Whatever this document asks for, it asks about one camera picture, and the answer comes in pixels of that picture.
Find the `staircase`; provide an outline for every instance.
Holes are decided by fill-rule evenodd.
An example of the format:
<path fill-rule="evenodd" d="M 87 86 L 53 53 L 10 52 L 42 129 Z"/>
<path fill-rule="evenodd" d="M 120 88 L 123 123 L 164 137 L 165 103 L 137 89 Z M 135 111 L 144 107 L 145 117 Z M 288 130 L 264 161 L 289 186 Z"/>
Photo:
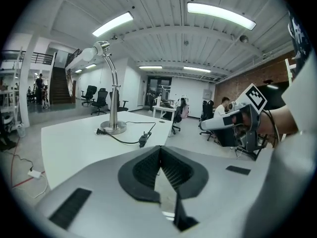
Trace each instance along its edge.
<path fill-rule="evenodd" d="M 50 87 L 51 104 L 72 103 L 67 87 L 65 69 L 53 67 Z"/>

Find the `metal lamp base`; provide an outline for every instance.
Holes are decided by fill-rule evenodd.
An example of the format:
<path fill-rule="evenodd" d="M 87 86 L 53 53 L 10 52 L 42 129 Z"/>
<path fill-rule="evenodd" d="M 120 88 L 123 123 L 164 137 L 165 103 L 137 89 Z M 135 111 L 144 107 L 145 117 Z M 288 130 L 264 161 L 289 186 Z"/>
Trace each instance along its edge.
<path fill-rule="evenodd" d="M 104 121 L 102 124 L 100 124 L 100 129 L 111 135 L 116 135 L 125 132 L 127 129 L 127 124 L 123 121 L 118 121 L 118 126 L 116 128 L 111 128 L 110 121 Z"/>

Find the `white table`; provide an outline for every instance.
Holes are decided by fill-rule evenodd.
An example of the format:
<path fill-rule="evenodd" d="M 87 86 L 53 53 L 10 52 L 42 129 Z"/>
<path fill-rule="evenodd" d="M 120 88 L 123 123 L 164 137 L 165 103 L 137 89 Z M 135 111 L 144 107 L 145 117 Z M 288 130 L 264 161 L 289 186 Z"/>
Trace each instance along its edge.
<path fill-rule="evenodd" d="M 110 136 L 96 135 L 97 128 L 103 121 L 109 120 L 109 116 L 106 114 L 42 128 L 43 163 L 51 189 L 91 163 L 140 149 L 139 144 L 122 144 Z M 131 112 L 118 112 L 118 119 L 156 122 L 145 147 L 164 145 L 172 127 L 171 121 Z M 152 126 L 150 123 L 127 123 L 127 130 L 115 137 L 126 142 L 137 142 L 143 132 L 148 132 Z"/>
<path fill-rule="evenodd" d="M 171 119 L 171 121 L 174 121 L 174 115 L 175 115 L 176 109 L 153 106 L 153 117 L 154 117 L 154 118 L 155 118 L 156 110 L 160 110 L 160 117 L 159 117 L 159 118 L 162 118 L 162 116 L 163 116 L 163 111 L 165 111 L 165 112 L 172 112 L 172 119 Z M 170 131 L 169 131 L 169 134 L 168 134 L 169 137 L 170 137 L 171 131 L 172 131 L 172 127 L 170 128 Z"/>

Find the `rectangular light panel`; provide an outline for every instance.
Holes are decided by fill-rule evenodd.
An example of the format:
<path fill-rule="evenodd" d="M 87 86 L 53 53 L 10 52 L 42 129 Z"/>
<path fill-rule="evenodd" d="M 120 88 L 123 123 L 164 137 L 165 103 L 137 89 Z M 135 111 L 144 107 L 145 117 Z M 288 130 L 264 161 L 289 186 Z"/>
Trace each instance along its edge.
<path fill-rule="evenodd" d="M 267 85 L 267 87 L 272 88 L 272 89 L 278 89 L 278 87 L 275 85 Z"/>
<path fill-rule="evenodd" d="M 111 30 L 112 28 L 115 28 L 131 20 L 133 20 L 133 17 L 129 12 L 127 12 L 98 28 L 95 32 L 93 32 L 93 35 L 99 37 L 101 34 Z"/>
<path fill-rule="evenodd" d="M 210 70 L 208 69 L 199 69 L 199 68 L 193 68 L 193 67 L 187 67 L 187 66 L 184 66 L 184 69 L 191 69 L 191 70 L 198 70 L 198 71 L 203 71 L 203 72 L 210 72 Z"/>
<path fill-rule="evenodd" d="M 187 11 L 190 13 L 206 14 L 214 17 L 223 18 L 239 24 L 249 30 L 252 30 L 256 23 L 230 10 L 222 9 L 212 5 L 189 2 L 187 3 Z"/>
<path fill-rule="evenodd" d="M 93 64 L 91 64 L 91 65 L 89 65 L 89 66 L 87 66 L 87 67 L 85 67 L 86 69 L 90 69 L 90 68 L 92 68 L 92 67 L 95 67 L 96 65 L 93 63 Z"/>
<path fill-rule="evenodd" d="M 139 66 L 140 69 L 162 69 L 162 66 Z"/>

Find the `white power adapter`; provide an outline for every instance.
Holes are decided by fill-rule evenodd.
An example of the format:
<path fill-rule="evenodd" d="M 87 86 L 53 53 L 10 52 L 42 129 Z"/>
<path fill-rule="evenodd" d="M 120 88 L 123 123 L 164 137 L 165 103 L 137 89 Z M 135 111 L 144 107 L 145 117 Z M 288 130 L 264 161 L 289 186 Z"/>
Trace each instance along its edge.
<path fill-rule="evenodd" d="M 40 179 L 40 177 L 41 177 L 41 172 L 36 171 L 36 170 L 33 169 L 32 171 L 29 171 L 29 172 L 28 172 L 28 175 L 31 176 L 31 177 L 33 177 L 33 178 Z"/>

